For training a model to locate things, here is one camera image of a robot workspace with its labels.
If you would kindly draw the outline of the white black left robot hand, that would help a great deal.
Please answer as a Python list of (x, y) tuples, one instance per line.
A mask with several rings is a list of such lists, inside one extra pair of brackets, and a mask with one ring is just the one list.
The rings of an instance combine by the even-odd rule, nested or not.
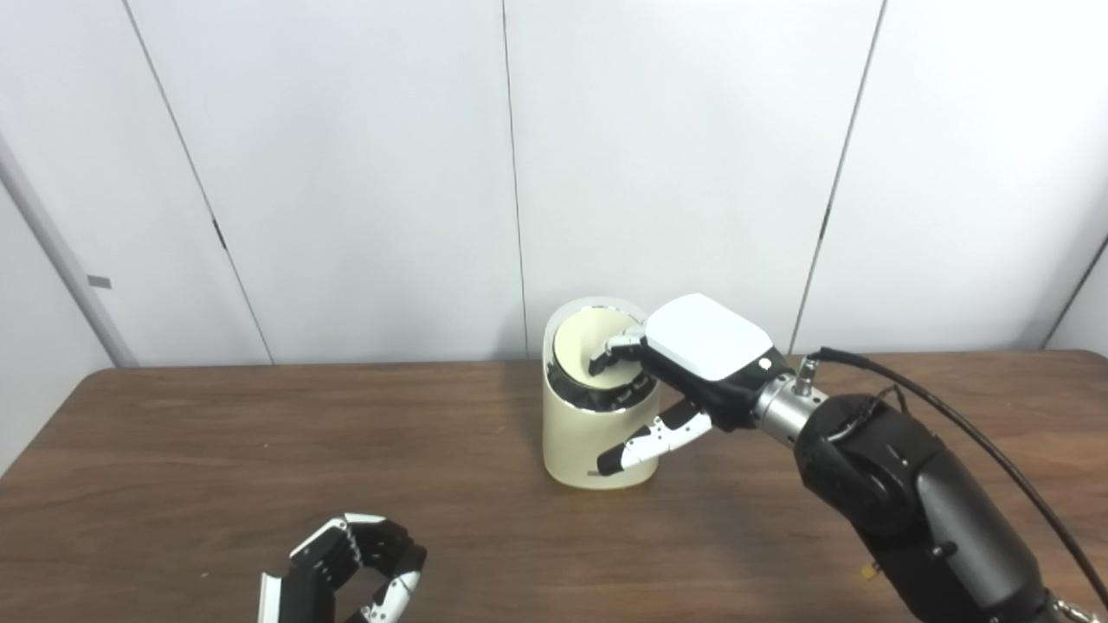
[(261, 575), (260, 622), (334, 622), (336, 595), (361, 570), (384, 578), (348, 622), (398, 622), (409, 606), (428, 550), (379, 514), (345, 513), (325, 522), (289, 553), (283, 576)]

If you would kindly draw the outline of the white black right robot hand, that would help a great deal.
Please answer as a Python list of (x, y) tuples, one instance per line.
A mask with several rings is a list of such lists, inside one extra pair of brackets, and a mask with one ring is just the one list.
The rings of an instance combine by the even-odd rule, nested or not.
[(598, 477), (671, 453), (714, 428), (753, 429), (763, 395), (796, 378), (768, 331), (704, 294), (668, 302), (648, 319), (607, 338), (594, 350), (587, 371), (597, 376), (615, 362), (639, 362), (683, 399), (601, 453)]

